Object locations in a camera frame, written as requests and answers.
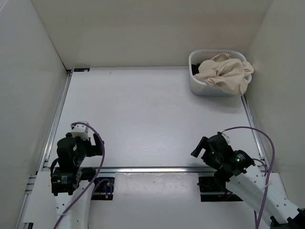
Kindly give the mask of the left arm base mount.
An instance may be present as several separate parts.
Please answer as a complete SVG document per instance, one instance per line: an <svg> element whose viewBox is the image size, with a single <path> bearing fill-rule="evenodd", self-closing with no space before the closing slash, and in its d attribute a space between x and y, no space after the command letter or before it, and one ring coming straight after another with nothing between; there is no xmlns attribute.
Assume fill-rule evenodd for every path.
<svg viewBox="0 0 305 229"><path fill-rule="evenodd" d="M91 200L113 200L115 177L97 177Z"/></svg>

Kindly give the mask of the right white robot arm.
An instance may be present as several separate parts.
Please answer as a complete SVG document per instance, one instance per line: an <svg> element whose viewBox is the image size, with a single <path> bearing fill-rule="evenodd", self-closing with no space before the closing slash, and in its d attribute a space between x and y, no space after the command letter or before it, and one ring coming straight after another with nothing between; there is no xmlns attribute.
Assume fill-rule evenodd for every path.
<svg viewBox="0 0 305 229"><path fill-rule="evenodd" d="M242 150L233 150L221 134L202 137L191 156L215 169L214 186L229 190L243 200L272 229L303 229L305 212L289 201L262 174L254 160Z"/></svg>

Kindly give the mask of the beige trousers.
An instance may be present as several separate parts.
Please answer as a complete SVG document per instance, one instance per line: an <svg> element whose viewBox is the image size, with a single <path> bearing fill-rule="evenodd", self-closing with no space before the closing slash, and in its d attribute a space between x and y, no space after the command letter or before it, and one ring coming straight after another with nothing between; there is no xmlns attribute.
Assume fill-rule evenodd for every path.
<svg viewBox="0 0 305 229"><path fill-rule="evenodd" d="M247 77L253 72L254 68L249 62L233 59L229 54L221 53L203 61L194 77L225 93L241 96L248 87Z"/></svg>

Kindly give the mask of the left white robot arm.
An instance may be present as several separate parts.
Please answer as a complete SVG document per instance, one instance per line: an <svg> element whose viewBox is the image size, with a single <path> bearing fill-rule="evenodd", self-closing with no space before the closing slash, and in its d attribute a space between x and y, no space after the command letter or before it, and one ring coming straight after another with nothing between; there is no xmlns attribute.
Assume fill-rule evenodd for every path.
<svg viewBox="0 0 305 229"><path fill-rule="evenodd" d="M92 192L98 189L100 179L93 167L81 167L86 157L103 156L104 142L98 134L90 139L73 137L72 133L57 142L57 155L50 167L51 192L56 202L55 229L86 229Z"/></svg>

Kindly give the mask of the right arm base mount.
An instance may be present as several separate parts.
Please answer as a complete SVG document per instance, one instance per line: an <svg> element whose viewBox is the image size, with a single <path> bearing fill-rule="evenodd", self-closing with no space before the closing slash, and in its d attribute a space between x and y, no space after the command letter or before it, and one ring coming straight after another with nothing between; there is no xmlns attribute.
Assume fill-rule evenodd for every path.
<svg viewBox="0 0 305 229"><path fill-rule="evenodd" d="M236 194L225 188L225 184L217 184L214 177L198 177L201 202L240 202Z"/></svg>

